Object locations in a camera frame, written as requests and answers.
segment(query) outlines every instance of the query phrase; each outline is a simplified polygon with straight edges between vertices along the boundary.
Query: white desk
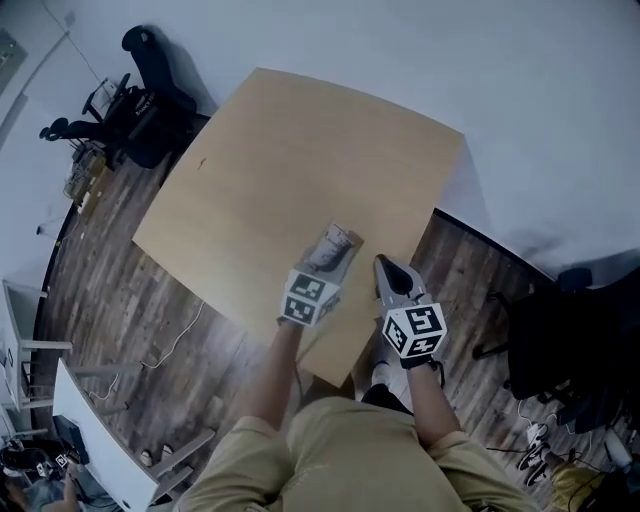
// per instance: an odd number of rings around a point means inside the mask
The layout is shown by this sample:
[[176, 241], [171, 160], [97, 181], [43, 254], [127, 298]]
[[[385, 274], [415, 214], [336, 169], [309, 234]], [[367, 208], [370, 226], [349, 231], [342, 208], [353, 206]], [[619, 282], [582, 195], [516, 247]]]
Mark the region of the white desk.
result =
[[53, 395], [53, 414], [65, 416], [80, 428], [90, 460], [87, 469], [125, 511], [146, 510], [153, 501], [189, 476], [193, 470], [185, 467], [177, 474], [161, 479], [215, 435], [213, 430], [207, 429], [168, 459], [151, 468], [144, 467], [102, 418], [125, 410], [126, 405], [97, 410], [78, 381], [80, 377], [96, 375], [113, 378], [116, 373], [135, 373], [141, 369], [140, 363], [70, 369], [59, 359]]
[[3, 316], [9, 322], [7, 328], [4, 329], [4, 352], [7, 357], [3, 368], [4, 378], [9, 386], [13, 405], [17, 410], [50, 407], [53, 404], [53, 400], [30, 400], [24, 394], [22, 364], [25, 362], [25, 352], [38, 349], [70, 350], [73, 345], [69, 341], [36, 341], [23, 338], [16, 320], [14, 307], [12, 306], [12, 295], [19, 293], [30, 294], [37, 298], [47, 298], [46, 292], [5, 280], [2, 281], [0, 307], [4, 308]]

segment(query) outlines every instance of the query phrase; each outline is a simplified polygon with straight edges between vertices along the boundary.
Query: yellow shirt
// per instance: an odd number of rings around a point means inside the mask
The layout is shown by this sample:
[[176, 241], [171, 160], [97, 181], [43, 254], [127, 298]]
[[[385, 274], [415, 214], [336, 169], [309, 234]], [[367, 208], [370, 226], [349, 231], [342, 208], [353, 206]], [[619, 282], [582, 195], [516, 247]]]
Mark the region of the yellow shirt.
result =
[[242, 418], [180, 499], [181, 512], [537, 511], [482, 446], [454, 432], [428, 451], [406, 414], [325, 398], [283, 439]]

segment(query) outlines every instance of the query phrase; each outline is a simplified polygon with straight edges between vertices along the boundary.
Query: handheld object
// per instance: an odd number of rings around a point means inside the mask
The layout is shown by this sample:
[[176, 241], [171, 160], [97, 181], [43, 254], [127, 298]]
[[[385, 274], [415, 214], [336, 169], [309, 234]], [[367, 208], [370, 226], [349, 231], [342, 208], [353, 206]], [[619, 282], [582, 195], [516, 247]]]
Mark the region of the handheld object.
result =
[[281, 315], [300, 324], [317, 324], [340, 299], [340, 288], [364, 241], [353, 231], [331, 224], [291, 270]]
[[376, 256], [373, 265], [384, 318], [382, 335], [403, 367], [427, 362], [447, 334], [440, 304], [433, 303], [420, 274], [409, 265], [383, 254]]

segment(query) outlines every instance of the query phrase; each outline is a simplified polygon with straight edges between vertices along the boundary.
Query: black and white sneaker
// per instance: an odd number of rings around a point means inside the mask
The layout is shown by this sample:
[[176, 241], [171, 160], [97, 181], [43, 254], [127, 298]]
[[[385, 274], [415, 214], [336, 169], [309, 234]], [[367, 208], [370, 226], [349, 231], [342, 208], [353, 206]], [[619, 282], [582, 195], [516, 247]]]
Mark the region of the black and white sneaker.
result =
[[525, 483], [527, 487], [531, 487], [537, 483], [542, 482], [549, 478], [549, 465], [546, 462], [538, 464], [535, 468], [531, 470], [531, 472], [527, 475], [527, 479]]
[[543, 457], [544, 453], [549, 451], [549, 445], [547, 443], [541, 443], [538, 446], [534, 446], [531, 448], [522, 460], [518, 463], [518, 469], [520, 471], [525, 471], [541, 462], [544, 462]]

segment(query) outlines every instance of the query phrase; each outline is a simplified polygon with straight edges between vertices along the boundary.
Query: black office chair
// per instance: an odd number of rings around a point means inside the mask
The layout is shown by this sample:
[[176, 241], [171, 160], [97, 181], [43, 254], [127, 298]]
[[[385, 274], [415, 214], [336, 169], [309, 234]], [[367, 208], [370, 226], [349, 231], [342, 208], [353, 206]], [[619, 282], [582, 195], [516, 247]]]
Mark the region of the black office chair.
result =
[[603, 288], [589, 285], [588, 269], [571, 269], [513, 303], [492, 293], [509, 315], [508, 339], [473, 350], [476, 360], [508, 351], [505, 387], [518, 400], [561, 401], [558, 422], [575, 421], [578, 433], [615, 420], [634, 383], [629, 365], [637, 364], [640, 346], [640, 269]]
[[138, 65], [145, 89], [127, 87], [130, 74], [124, 75], [102, 118], [93, 107], [93, 91], [82, 109], [95, 123], [59, 118], [40, 132], [48, 141], [90, 140], [104, 147], [107, 160], [120, 162], [128, 156], [141, 167], [154, 168], [168, 153], [181, 153], [191, 141], [196, 117], [196, 102], [173, 83], [166, 55], [153, 33], [137, 26], [123, 40], [124, 50]]

